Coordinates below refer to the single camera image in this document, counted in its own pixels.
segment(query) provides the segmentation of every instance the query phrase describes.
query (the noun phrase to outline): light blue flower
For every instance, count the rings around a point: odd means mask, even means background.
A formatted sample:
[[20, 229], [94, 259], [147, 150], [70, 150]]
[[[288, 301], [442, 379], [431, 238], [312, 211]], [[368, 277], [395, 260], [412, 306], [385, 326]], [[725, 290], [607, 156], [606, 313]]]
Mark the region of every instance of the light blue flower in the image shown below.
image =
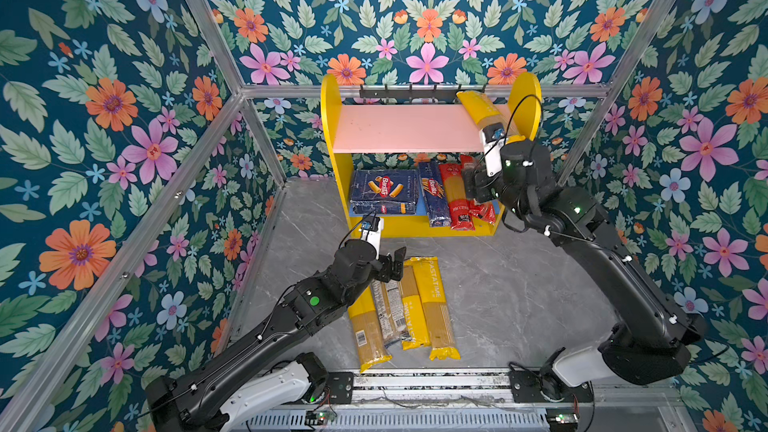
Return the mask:
[[80, 42], [78, 40], [72, 40], [72, 43], [74, 44], [74, 54], [76, 56], [83, 56], [83, 59], [87, 59], [89, 55], [91, 55], [90, 50], [88, 50], [88, 42]]
[[742, 380], [752, 375], [752, 370], [746, 368], [746, 362], [743, 360], [739, 362], [739, 365], [736, 366], [736, 372], [739, 373], [739, 377], [741, 377]]
[[674, 287], [674, 290], [676, 292], [682, 292], [684, 285], [685, 285], [685, 282], [678, 280], [677, 277], [672, 279], [672, 287]]
[[712, 266], [706, 265], [706, 264], [700, 264], [698, 273], [701, 274], [702, 278], [710, 278], [712, 277]]
[[136, 307], [136, 310], [133, 312], [130, 312], [128, 314], [128, 318], [130, 319], [130, 322], [128, 322], [128, 326], [136, 325], [139, 323], [139, 319], [141, 316], [144, 315], [144, 312], [141, 312], [138, 307]]
[[100, 0], [84, 0], [88, 10], [91, 12], [101, 13], [101, 1]]
[[694, 29], [694, 19], [695, 17], [693, 15], [688, 16], [688, 18], [680, 24], [680, 28], [685, 32], [686, 30], [693, 30]]
[[104, 180], [104, 172], [106, 171], [103, 168], [99, 167], [98, 164], [94, 164], [93, 168], [85, 171], [85, 175], [93, 177], [93, 183], [97, 184], [98, 181]]
[[37, 275], [36, 272], [29, 271], [27, 276], [29, 277], [29, 280], [18, 285], [19, 288], [29, 288], [27, 294], [34, 295], [34, 292], [39, 288], [45, 288], [45, 283], [43, 282], [45, 274]]
[[659, 104], [666, 107], [671, 103], [672, 103], [672, 92], [661, 95], [661, 100], [659, 101]]
[[123, 416], [123, 420], [133, 420], [140, 412], [139, 404], [131, 404], [128, 406], [128, 413]]
[[176, 326], [176, 330], [179, 332], [184, 332], [185, 330], [187, 330], [187, 327], [189, 327], [189, 324], [190, 324], [189, 321], [185, 317], [179, 321], [179, 324]]
[[337, 0], [333, 6], [340, 9], [340, 12], [344, 12], [350, 9], [350, 0]]
[[72, 422], [71, 424], [67, 423], [64, 424], [64, 429], [62, 432], [78, 432], [78, 426], [80, 425], [80, 420], [76, 420], [75, 422]]
[[94, 216], [101, 215], [101, 211], [98, 210], [98, 202], [94, 202], [92, 205], [88, 204], [87, 202], [83, 202], [83, 208], [85, 209], [85, 212], [80, 213], [80, 218], [88, 217], [88, 220], [92, 222], [94, 220]]
[[168, 15], [168, 14], [163, 14], [163, 17], [165, 17], [165, 27], [167, 29], [176, 30], [176, 27], [178, 26], [178, 24], [176, 24], [176, 22], [174, 22], [174, 16]]
[[58, 70], [59, 73], [62, 73], [65, 70], [70, 70], [71, 69], [71, 67], [67, 65], [67, 62], [69, 62], [69, 59], [67, 59], [67, 57], [62, 56], [62, 58], [59, 59], [58, 56], [55, 53], [51, 52], [51, 58], [53, 60], [50, 60], [48, 62], [48, 64], [51, 67], [56, 67], [56, 69]]
[[744, 414], [744, 418], [746, 419], [746, 422], [748, 425], [755, 430], [760, 428], [760, 424], [763, 423], [763, 421], [759, 418], [756, 418], [755, 415], [752, 413], [752, 410], [749, 410]]
[[689, 91], [688, 95], [683, 97], [683, 102], [685, 102], [685, 105], [687, 105], [688, 107], [691, 107], [696, 103], [696, 99], [698, 98], [699, 96], [694, 95], [693, 91]]
[[32, 182], [30, 182], [28, 178], [24, 180], [24, 187], [21, 187], [21, 186], [14, 187], [14, 190], [16, 192], [24, 194], [24, 196], [22, 196], [22, 200], [24, 202], [29, 200], [30, 196], [32, 196], [33, 198], [39, 197], [39, 195], [35, 192], [36, 190], [39, 190], [39, 189], [40, 189], [40, 186], [33, 186]]
[[112, 333], [109, 336], [107, 336], [107, 340], [109, 341], [110, 344], [115, 345], [117, 342], [120, 341], [121, 330], [122, 329], [112, 327]]
[[527, 7], [528, 4], [525, 3], [524, 0], [512, 0], [512, 10], [516, 10], [517, 12], [520, 12], [523, 7]]

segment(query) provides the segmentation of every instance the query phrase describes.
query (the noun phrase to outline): floral wallpaper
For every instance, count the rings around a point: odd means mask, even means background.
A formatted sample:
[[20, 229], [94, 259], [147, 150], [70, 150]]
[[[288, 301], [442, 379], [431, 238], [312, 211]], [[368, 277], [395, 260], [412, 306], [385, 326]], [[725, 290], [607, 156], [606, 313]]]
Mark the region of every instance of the floral wallpaper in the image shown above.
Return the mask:
[[[650, 1], [210, 0], [210, 6], [254, 84], [319, 84], [326, 73], [347, 85], [509, 84], [524, 70], [546, 83], [607, 80]], [[657, 57], [649, 50], [643, 63], [655, 66]], [[264, 100], [263, 118], [286, 174], [327, 174], [320, 102]], [[550, 109], [558, 121], [546, 126], [555, 158], [567, 153], [594, 101], [568, 112], [558, 103]]]
[[[229, 92], [183, 0], [0, 0], [0, 408]], [[36, 430], [148, 430], [215, 349], [274, 184], [238, 116]]]
[[766, 10], [678, 0], [573, 177], [662, 290], [708, 319], [677, 378], [708, 432], [768, 427]]

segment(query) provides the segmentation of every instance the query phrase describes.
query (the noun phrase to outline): yellow plastic bag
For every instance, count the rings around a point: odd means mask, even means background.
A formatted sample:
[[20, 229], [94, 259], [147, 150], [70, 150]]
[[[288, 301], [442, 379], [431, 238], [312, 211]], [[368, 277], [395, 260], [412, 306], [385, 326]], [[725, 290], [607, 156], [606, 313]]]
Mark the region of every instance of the yellow plastic bag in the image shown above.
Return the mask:
[[404, 263], [406, 267], [409, 265], [413, 267], [418, 295], [421, 297], [424, 307], [429, 341], [432, 342], [432, 352], [429, 354], [429, 359], [452, 358], [460, 360], [462, 356], [456, 349], [456, 339], [453, 335], [451, 318], [448, 315], [446, 293], [442, 287], [437, 257], [413, 257]]
[[432, 345], [432, 342], [429, 341], [427, 321], [424, 319], [422, 300], [418, 296], [418, 286], [416, 285], [416, 277], [413, 275], [413, 267], [403, 266], [402, 279], [400, 279], [398, 286], [402, 296], [402, 312], [406, 317], [406, 326], [410, 335], [410, 339], [403, 339], [402, 350]]
[[376, 364], [392, 360], [384, 347], [384, 337], [379, 325], [379, 315], [373, 304], [371, 288], [358, 297], [347, 310], [355, 333], [357, 355], [360, 358], [360, 373], [365, 372]]

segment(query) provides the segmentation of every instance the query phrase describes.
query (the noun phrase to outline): barilla logo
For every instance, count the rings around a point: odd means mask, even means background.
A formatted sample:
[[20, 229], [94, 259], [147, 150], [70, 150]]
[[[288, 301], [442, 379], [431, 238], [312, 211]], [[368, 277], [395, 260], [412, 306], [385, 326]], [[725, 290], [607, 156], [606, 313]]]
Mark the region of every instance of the barilla logo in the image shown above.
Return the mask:
[[381, 197], [389, 197], [389, 192], [392, 188], [392, 180], [389, 177], [382, 178], [382, 184], [379, 187], [381, 188], [379, 195]]
[[437, 181], [434, 178], [429, 179], [429, 193], [433, 196], [437, 195]]

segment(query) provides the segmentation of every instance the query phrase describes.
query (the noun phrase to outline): pink shelf board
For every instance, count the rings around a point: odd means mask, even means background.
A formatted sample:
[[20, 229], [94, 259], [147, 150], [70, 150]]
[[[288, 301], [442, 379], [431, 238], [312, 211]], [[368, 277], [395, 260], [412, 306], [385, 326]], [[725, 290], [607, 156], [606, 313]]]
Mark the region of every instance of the pink shelf board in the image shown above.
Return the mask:
[[[505, 104], [497, 105], [506, 116]], [[482, 152], [462, 104], [342, 106], [334, 153]]]

